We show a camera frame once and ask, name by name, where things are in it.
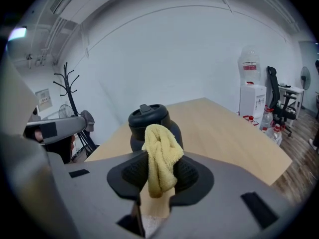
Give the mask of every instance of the black rubber pad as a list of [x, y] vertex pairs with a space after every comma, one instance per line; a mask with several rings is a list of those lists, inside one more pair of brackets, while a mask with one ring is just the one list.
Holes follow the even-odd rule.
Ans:
[[267, 206], [256, 192], [246, 193], [240, 197], [261, 228], [265, 229], [278, 219], [277, 215]]
[[41, 129], [43, 139], [47, 139], [47, 138], [54, 137], [54, 136], [58, 135], [58, 133], [56, 131], [55, 122], [41, 124], [40, 129]]
[[90, 173], [90, 172], [86, 169], [81, 169], [81, 170], [69, 172], [71, 178], [79, 177], [79, 176], [87, 174], [87, 173]]
[[[140, 191], [143, 189], [149, 173], [149, 157], [142, 154], [113, 167], [107, 181], [121, 198], [131, 199], [140, 205]], [[177, 178], [175, 195], [169, 200], [169, 206], [187, 206], [198, 203], [212, 189], [214, 177], [204, 165], [183, 156], [174, 165]]]

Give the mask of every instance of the yellow towel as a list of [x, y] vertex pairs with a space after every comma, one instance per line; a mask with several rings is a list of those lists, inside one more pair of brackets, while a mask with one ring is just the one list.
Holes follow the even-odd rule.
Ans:
[[177, 182], [173, 166], [183, 156], [183, 149], [174, 135], [166, 127], [158, 124], [146, 128], [142, 149], [146, 149], [149, 154], [150, 197], [159, 198]]

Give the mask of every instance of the white desk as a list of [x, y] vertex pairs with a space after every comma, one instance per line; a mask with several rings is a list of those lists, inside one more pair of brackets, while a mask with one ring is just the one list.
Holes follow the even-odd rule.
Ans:
[[[296, 119], [298, 119], [300, 108], [301, 108], [301, 99], [302, 99], [302, 96], [303, 96], [302, 94], [303, 94], [303, 92], [305, 90], [297, 88], [297, 87], [290, 87], [290, 88], [284, 88], [284, 87], [281, 87], [281, 86], [278, 86], [278, 87], [279, 87], [279, 91], [281, 91], [281, 92], [289, 92], [289, 93], [292, 93], [292, 94], [296, 95], [297, 99], [295, 100], [294, 108], [296, 109]], [[290, 127], [292, 127], [293, 122], [294, 121], [291, 119], [290, 123], [289, 123]]]

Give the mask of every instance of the gray fabric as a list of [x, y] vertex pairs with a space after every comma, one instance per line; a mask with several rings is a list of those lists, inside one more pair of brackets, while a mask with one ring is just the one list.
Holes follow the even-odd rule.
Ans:
[[94, 121], [92, 115], [87, 110], [83, 110], [81, 112], [81, 117], [85, 118], [86, 121], [88, 122], [88, 125], [85, 128], [85, 130], [88, 131], [88, 132], [93, 132], [94, 131], [94, 123], [95, 123], [95, 121]]

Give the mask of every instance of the black office chair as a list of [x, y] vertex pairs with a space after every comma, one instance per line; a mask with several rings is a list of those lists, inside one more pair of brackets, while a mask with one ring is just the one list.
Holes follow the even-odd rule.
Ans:
[[291, 106], [288, 106], [288, 102], [290, 99], [296, 100], [296, 98], [291, 96], [292, 93], [290, 93], [289, 88], [287, 88], [286, 90], [287, 95], [284, 95], [285, 104], [283, 108], [281, 109], [277, 107], [277, 102], [280, 99], [280, 92], [279, 92], [278, 81], [276, 76], [277, 71], [275, 68], [268, 66], [267, 73], [270, 79], [271, 87], [273, 89], [273, 99], [269, 105], [269, 108], [274, 109], [273, 111], [274, 122], [276, 124], [279, 124], [280, 126], [285, 126], [286, 130], [289, 132], [288, 137], [290, 137], [292, 134], [292, 131], [288, 126], [286, 126], [286, 121], [287, 119], [290, 119], [290, 120], [296, 119], [296, 109]]

